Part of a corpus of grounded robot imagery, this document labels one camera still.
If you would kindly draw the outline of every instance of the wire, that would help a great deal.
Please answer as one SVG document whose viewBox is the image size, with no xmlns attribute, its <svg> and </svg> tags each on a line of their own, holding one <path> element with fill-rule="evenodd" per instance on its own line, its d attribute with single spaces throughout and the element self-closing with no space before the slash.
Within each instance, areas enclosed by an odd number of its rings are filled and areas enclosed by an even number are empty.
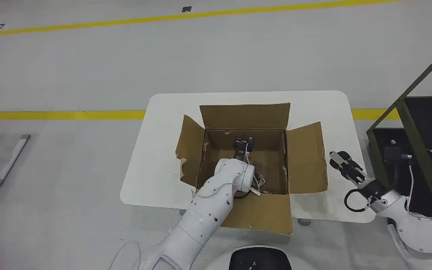
<svg viewBox="0 0 432 270">
<path fill-rule="evenodd" d="M 348 205 L 348 198 L 350 198 L 351 194 L 353 194 L 354 192 L 359 192 L 360 193 L 360 191 L 361 191 L 361 189 L 358 189 L 358 188 L 350 190 L 350 191 L 348 191 L 348 193 L 345 195 L 345 198 L 344 198 L 345 207 L 348 208 L 348 210 L 350 210 L 352 212 L 355 212 L 355 213 L 361 213 L 361 212 L 366 211 L 366 209 L 368 209 L 371 206 L 371 202 L 372 202 L 372 197 L 369 197 L 367 199 L 367 205 L 365 207 L 363 207 L 361 209 L 353 209 L 353 208 L 351 208 Z"/>
<path fill-rule="evenodd" d="M 120 251 L 122 251 L 122 249 L 123 248 L 125 248 L 128 244 L 131 244 L 131 243 L 135 243 L 136 244 L 136 246 L 138 247 L 138 269 L 140 268 L 140 265 L 141 265 L 141 247 L 140 247 L 140 245 L 136 242 L 136 241 L 131 241 L 131 242 L 127 242 L 126 244 L 124 244 L 118 251 L 117 251 L 117 253 L 115 253 L 115 256 L 114 256 L 114 258 L 113 258 L 113 261 L 111 262 L 111 264 L 109 265 L 109 268 L 108 268 L 108 270 L 111 270 L 111 268 L 113 268 L 113 265 L 114 265 L 114 262 L 115 262 L 115 260 L 116 260 L 116 258 L 117 258 L 117 256 L 119 255 L 119 253 L 120 253 Z"/>
<path fill-rule="evenodd" d="M 412 191 L 414 190 L 414 174 L 412 173 L 411 164 L 409 164 L 408 167 L 410 168 L 410 175 L 411 175 L 411 189 L 410 189 L 410 196 L 406 199 L 406 211 L 408 212 L 408 214 L 412 215 L 413 217 L 418 217 L 421 219 L 432 219 L 432 217 L 426 217 L 425 215 L 421 215 L 419 213 L 413 213 L 410 211 Z"/>
<path fill-rule="evenodd" d="M 248 152 L 248 142 L 246 143 L 246 148 L 245 148 L 245 156 L 246 156 L 246 160 L 248 161 L 248 164 L 250 165 L 250 161 L 249 161 L 249 152 Z M 256 183 L 256 188 L 258 188 L 258 192 L 260 192 L 259 190 L 259 183 L 257 178 L 255 177 L 255 172 L 254 172 L 254 179 L 255 179 L 255 183 Z"/>
<path fill-rule="evenodd" d="M 406 203 L 406 210 L 410 213 L 410 203 L 412 198 L 412 191 L 414 190 L 414 174 L 412 173 L 412 166 L 411 164 L 408 165 L 410 168 L 410 175 L 411 175 L 411 189 L 410 189 L 410 196 L 408 197 L 408 202 Z"/>
</svg>

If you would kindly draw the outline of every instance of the black cable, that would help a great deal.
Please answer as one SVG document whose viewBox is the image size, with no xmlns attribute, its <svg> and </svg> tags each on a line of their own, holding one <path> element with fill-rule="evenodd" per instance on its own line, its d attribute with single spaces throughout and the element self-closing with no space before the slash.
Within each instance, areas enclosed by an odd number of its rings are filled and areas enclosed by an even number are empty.
<svg viewBox="0 0 432 270">
<path fill-rule="evenodd" d="M 350 211 L 352 211 L 352 212 L 355 212 L 355 213 L 361 213 L 361 212 L 366 211 L 366 209 L 367 209 L 366 207 L 363 207 L 363 208 L 361 208 L 361 209 L 353 209 L 353 208 L 351 208 L 351 207 L 348 205 L 348 198 L 351 196 L 351 194 L 353 194 L 354 192 L 359 192 L 359 193 L 360 193 L 360 191 L 361 191 L 361 189 L 359 189 L 359 188 L 355 188 L 355 189 L 353 189 L 353 190 L 350 190 L 350 191 L 348 191 L 348 193 L 345 195 L 345 199 L 344 199 L 345 207 L 348 208 L 348 210 L 350 210 Z"/>
</svg>

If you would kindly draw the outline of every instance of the open cardboard box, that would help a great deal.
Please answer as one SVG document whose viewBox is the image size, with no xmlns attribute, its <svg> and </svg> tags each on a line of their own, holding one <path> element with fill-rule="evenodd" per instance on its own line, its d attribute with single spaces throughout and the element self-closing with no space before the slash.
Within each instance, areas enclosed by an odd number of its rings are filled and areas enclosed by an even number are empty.
<svg viewBox="0 0 432 270">
<path fill-rule="evenodd" d="M 180 180 L 196 188 L 213 176 L 221 158 L 232 158 L 237 137 L 254 140 L 250 162 L 265 178 L 261 196 L 236 199 L 224 227 L 292 233 L 290 194 L 327 189 L 321 123 L 286 130 L 290 104 L 201 105 L 205 128 L 187 115 L 175 151 Z"/>
</svg>

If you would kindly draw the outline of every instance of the white cable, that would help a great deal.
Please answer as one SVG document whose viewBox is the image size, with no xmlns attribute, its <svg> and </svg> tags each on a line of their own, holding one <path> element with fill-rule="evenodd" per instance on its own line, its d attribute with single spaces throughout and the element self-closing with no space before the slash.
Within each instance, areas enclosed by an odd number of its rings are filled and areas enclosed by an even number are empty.
<svg viewBox="0 0 432 270">
<path fill-rule="evenodd" d="M 411 164 L 408 165 L 410 168 L 410 175 L 411 175 L 411 189 L 410 189 L 410 196 L 408 197 L 408 202 L 406 203 L 406 210 L 410 213 L 410 203 L 412 198 L 412 191 L 414 190 L 414 174 L 412 173 L 412 166 Z"/>
<path fill-rule="evenodd" d="M 250 165 L 250 161 L 249 161 L 249 152 L 248 152 L 248 142 L 246 143 L 246 152 L 245 152 L 245 156 L 246 156 L 246 160 L 248 161 L 248 164 Z M 255 177 L 255 172 L 254 172 L 254 179 L 255 179 L 255 183 L 256 183 L 256 187 L 258 188 L 258 192 L 261 192 L 260 190 L 259 190 L 259 183 L 258 183 L 258 180 L 257 180 L 257 178 Z"/>
<path fill-rule="evenodd" d="M 419 213 L 413 213 L 410 211 L 412 191 L 414 190 L 414 174 L 412 173 L 411 164 L 408 167 L 410 168 L 410 175 L 411 175 L 411 189 L 410 189 L 410 196 L 408 197 L 407 202 L 406 202 L 406 211 L 408 212 L 408 214 L 412 215 L 413 217 L 419 217 L 421 219 L 432 219 L 432 217 L 426 217 L 425 215 L 421 215 Z"/>
<path fill-rule="evenodd" d="M 115 262 L 115 260 L 116 260 L 116 258 L 117 258 L 117 256 L 119 255 L 119 253 L 120 253 L 120 251 L 122 251 L 122 249 L 125 247 L 125 246 L 127 246 L 128 244 L 131 244 L 131 243 L 135 243 L 136 244 L 136 246 L 138 247 L 138 269 L 140 268 L 140 265 L 141 265 L 141 247 L 140 247 L 140 245 L 136 242 L 136 241 L 131 241 L 131 242 L 127 242 L 126 244 L 124 244 L 118 251 L 117 251 L 117 253 L 115 253 L 115 256 L 114 256 L 114 258 L 113 258 L 113 261 L 111 262 L 111 264 L 110 264 L 110 266 L 109 266 L 109 268 L 108 268 L 108 270 L 111 270 L 111 268 L 113 268 L 113 265 L 114 265 L 114 262 Z"/>
</svg>

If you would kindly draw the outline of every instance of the box flap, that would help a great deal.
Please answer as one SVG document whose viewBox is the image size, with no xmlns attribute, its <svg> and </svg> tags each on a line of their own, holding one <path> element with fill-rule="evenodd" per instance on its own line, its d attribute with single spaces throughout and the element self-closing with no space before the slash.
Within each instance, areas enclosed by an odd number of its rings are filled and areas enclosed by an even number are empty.
<svg viewBox="0 0 432 270">
<path fill-rule="evenodd" d="M 192 118 L 183 117 L 182 131 L 178 139 L 175 155 L 181 159 L 181 178 L 184 183 L 196 186 L 201 161 L 201 148 L 203 146 L 204 128 Z"/>
<path fill-rule="evenodd" d="M 290 195 L 261 194 L 235 200 L 223 227 L 292 233 Z"/>
<path fill-rule="evenodd" d="M 201 105 L 205 128 L 217 129 L 283 129 L 288 124 L 290 104 L 268 105 Z"/>
<path fill-rule="evenodd" d="M 321 122 L 289 130 L 287 146 L 290 193 L 327 190 L 327 164 Z"/>
</svg>

